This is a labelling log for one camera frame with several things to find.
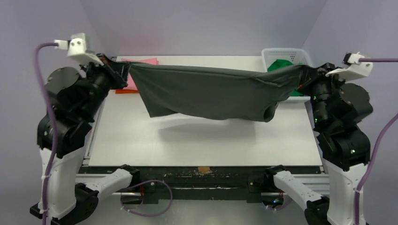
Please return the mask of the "dark grey t shirt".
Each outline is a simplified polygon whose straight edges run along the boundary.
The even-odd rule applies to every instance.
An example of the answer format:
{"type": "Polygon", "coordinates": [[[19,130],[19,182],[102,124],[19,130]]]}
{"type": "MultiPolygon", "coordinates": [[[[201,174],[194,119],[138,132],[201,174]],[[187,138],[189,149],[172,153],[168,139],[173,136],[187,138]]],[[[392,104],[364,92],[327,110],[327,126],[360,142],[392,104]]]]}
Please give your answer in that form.
{"type": "Polygon", "coordinates": [[[150,117],[269,122],[298,87],[299,65],[271,72],[133,62],[130,75],[150,117]]]}

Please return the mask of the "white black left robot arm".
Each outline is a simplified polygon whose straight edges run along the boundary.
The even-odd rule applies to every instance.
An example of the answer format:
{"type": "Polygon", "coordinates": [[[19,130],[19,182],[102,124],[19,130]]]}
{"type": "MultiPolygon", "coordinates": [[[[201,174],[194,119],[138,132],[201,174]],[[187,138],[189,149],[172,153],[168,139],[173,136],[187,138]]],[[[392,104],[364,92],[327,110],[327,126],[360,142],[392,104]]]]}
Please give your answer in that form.
{"type": "Polygon", "coordinates": [[[53,71],[44,88],[50,108],[39,122],[37,143],[43,168],[42,196],[30,209],[32,215],[53,225],[75,225],[86,220],[98,204],[114,192],[136,191],[138,169],[122,165],[97,180],[76,183],[85,155],[86,137],[95,115],[111,90],[127,85],[129,63],[115,62],[100,54],[101,64],[89,63],[53,71]]]}

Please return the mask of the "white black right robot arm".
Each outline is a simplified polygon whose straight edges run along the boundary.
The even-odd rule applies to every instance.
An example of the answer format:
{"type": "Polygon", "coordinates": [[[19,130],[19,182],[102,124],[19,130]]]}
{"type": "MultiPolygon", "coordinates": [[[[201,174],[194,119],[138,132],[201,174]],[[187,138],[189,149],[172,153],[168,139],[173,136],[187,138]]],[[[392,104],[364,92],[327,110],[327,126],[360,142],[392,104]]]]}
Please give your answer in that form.
{"type": "Polygon", "coordinates": [[[304,211],[309,225],[364,225],[358,184],[370,167],[370,140],[358,124],[373,112],[368,92],[347,83],[335,67],[291,65],[272,71],[294,78],[297,92],[311,98],[314,131],[329,174],[329,195],[315,193],[282,165],[268,168],[263,184],[285,192],[304,211]]]}

